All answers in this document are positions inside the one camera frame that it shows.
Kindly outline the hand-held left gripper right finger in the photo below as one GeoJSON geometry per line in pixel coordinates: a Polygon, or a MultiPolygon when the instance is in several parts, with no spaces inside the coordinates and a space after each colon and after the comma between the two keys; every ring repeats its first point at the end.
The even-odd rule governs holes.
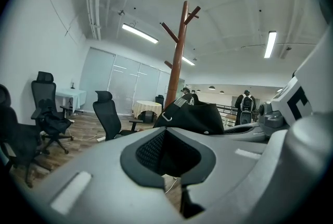
{"type": "Polygon", "coordinates": [[[222,150],[200,184],[184,189],[180,223],[322,223],[332,170],[332,114],[272,134],[260,155],[222,150]]]}

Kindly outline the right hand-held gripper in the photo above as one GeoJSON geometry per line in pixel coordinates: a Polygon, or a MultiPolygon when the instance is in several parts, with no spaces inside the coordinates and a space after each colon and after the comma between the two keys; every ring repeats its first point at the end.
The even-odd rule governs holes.
{"type": "Polygon", "coordinates": [[[223,136],[235,141],[264,142],[313,114],[332,112],[332,32],[327,31],[292,79],[270,102],[260,105],[259,123],[234,126],[223,136]]]}

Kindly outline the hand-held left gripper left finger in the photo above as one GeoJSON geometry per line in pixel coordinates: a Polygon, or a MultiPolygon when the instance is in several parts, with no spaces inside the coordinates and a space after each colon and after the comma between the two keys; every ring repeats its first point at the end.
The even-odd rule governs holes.
{"type": "Polygon", "coordinates": [[[126,146],[157,128],[99,143],[53,171],[30,195],[33,208],[50,223],[180,223],[163,188],[146,188],[122,170],[126,146]]]}

